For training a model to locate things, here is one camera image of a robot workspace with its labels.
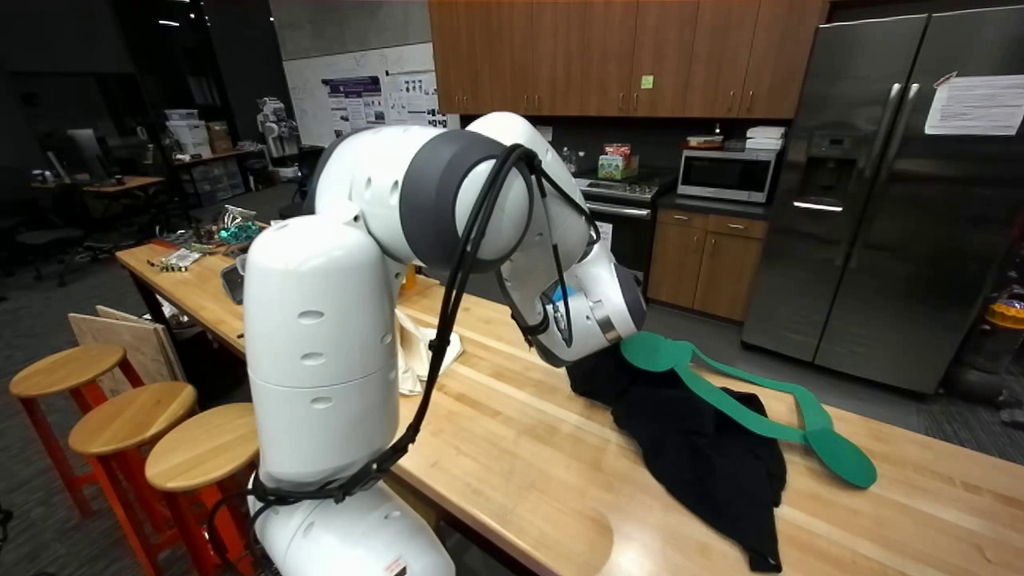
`microwave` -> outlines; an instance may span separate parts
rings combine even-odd
[[[768,205],[776,160],[777,152],[682,152],[674,194]]]

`green strap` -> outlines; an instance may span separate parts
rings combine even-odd
[[[846,479],[859,491],[873,485],[873,479],[878,479],[873,462],[855,443],[849,443],[846,434],[834,431],[832,417],[807,388],[760,379],[760,375],[738,372],[733,365],[719,365],[719,361],[707,360],[698,347],[690,347],[684,338],[665,338],[659,334],[635,334],[631,338],[620,343],[620,356],[639,372],[674,372],[682,379],[682,384],[690,388],[690,394],[698,394],[715,411],[727,412],[744,429],[766,434],[766,437],[807,446],[811,453],[816,453],[824,462],[824,468],[832,469],[837,479]],[[718,375],[727,375],[727,379],[737,379],[737,382],[745,382],[754,388],[768,388],[777,394],[792,394],[798,403],[798,412],[799,412],[799,429],[772,423],[768,417],[744,408],[737,397],[731,397],[727,389],[704,382],[696,372],[696,360]]]

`stool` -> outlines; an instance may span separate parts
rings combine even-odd
[[[143,479],[143,451],[193,411],[193,384],[157,382],[106,399],[66,434],[71,451],[90,462],[92,476],[143,574],[160,574],[160,551],[178,544],[167,511],[160,509],[160,497]]]
[[[58,356],[48,356],[48,360],[21,367],[10,382],[10,394],[26,411],[26,417],[28,417],[46,453],[58,468],[61,483],[71,494],[78,511],[90,511],[82,485],[92,483],[92,474],[73,474],[66,451],[65,451],[65,443],[48,425],[37,399],[66,389],[73,397],[78,411],[90,412],[92,408],[100,408],[106,399],[97,379],[106,372],[115,372],[115,367],[124,375],[124,382],[130,388],[140,388],[140,375],[129,361],[129,353],[123,347],[104,347],[104,343],[73,347]]]
[[[224,403],[205,411],[153,446],[146,458],[146,479],[163,494],[167,509],[174,511],[174,521],[189,547],[195,574],[224,574],[203,524],[224,497],[242,497],[242,483],[253,463],[253,403]],[[256,574],[253,555],[248,547],[251,515],[242,503],[224,503],[224,515],[213,520],[213,530],[224,541],[224,560],[235,563],[235,574]]]

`papers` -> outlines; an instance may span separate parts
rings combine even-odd
[[[925,133],[1015,137],[1024,120],[1024,74],[951,78],[936,89]]]

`black cloth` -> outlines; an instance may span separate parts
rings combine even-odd
[[[696,397],[674,372],[651,375],[617,350],[567,367],[580,397],[611,408],[648,469],[711,528],[733,538],[754,574],[782,574],[776,507],[788,463],[776,437],[751,434]],[[766,412],[754,394],[727,389]]]

